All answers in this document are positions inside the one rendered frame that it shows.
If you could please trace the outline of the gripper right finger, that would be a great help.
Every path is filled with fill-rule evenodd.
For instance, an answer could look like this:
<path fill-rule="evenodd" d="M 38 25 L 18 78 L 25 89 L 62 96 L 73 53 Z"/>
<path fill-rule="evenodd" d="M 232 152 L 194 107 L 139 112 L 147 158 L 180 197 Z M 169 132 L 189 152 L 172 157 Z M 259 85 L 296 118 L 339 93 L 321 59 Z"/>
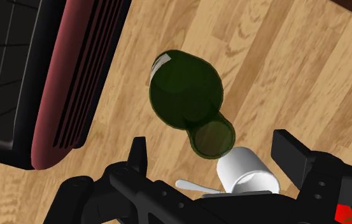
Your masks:
<path fill-rule="evenodd" d="M 310 150 L 285 129 L 273 132 L 271 157 L 299 189 L 288 224 L 338 224 L 337 205 L 352 208 L 352 165 Z"/>

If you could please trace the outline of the black and maroon toaster oven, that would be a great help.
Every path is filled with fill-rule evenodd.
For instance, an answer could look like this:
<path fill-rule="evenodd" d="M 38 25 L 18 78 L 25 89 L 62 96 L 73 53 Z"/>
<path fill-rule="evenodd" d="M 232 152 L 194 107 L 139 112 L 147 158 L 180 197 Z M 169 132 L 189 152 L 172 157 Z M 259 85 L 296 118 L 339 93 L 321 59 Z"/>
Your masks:
<path fill-rule="evenodd" d="M 0 0 L 0 163 L 85 143 L 132 0 Z"/>

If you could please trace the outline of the white spoon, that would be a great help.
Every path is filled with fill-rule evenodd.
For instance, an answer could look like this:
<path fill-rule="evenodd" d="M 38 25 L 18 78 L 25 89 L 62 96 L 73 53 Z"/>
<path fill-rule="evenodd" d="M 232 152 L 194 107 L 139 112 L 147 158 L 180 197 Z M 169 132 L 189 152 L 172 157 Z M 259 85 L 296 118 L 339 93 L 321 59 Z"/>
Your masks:
<path fill-rule="evenodd" d="M 205 186 L 198 185 L 196 183 L 184 180 L 184 179 L 178 179 L 175 182 L 175 185 L 177 188 L 181 188 L 184 190 L 193 190 L 193 191 L 199 191 L 199 192 L 205 192 L 205 193 L 221 193 L 219 190 L 215 190 L 212 188 L 207 188 Z"/>

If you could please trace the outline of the red rounded object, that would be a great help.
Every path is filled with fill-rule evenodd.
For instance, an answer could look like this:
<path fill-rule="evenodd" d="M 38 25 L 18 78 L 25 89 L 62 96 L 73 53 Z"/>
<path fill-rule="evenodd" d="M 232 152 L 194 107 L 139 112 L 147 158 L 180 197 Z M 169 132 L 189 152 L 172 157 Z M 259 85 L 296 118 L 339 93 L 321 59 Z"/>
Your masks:
<path fill-rule="evenodd" d="M 346 205 L 337 205 L 335 221 L 342 224 L 352 224 L 352 209 Z"/>

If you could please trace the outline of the white cup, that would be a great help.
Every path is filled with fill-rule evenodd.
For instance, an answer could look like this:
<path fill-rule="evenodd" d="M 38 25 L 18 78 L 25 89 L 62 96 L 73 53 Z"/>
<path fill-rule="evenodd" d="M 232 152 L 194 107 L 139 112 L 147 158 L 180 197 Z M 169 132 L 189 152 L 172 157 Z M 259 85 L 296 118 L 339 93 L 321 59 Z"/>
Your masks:
<path fill-rule="evenodd" d="M 218 159 L 216 171 L 227 193 L 280 191 L 278 179 L 249 148 L 232 148 Z"/>

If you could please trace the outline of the dark green glass bottle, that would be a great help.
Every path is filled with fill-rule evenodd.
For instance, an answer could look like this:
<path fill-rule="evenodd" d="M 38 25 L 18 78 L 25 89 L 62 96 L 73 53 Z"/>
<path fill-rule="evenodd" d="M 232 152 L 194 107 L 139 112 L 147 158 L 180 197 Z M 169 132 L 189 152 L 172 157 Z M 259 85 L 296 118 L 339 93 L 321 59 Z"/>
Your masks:
<path fill-rule="evenodd" d="M 164 123 L 187 132 L 198 156 L 217 159 L 234 146 L 235 130 L 220 112 L 222 80 L 207 61 L 181 50 L 162 52 L 151 68 L 149 96 Z"/>

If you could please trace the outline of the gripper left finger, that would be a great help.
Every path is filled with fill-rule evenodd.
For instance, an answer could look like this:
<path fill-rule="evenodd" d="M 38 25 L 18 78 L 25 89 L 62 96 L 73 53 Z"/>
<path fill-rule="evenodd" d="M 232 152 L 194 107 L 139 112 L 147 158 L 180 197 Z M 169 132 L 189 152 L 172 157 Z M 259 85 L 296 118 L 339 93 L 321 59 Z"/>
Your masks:
<path fill-rule="evenodd" d="M 101 179 L 65 180 L 43 224 L 223 224 L 165 182 L 149 180 L 147 165 L 146 139 L 135 137 L 127 161 L 107 166 Z"/>

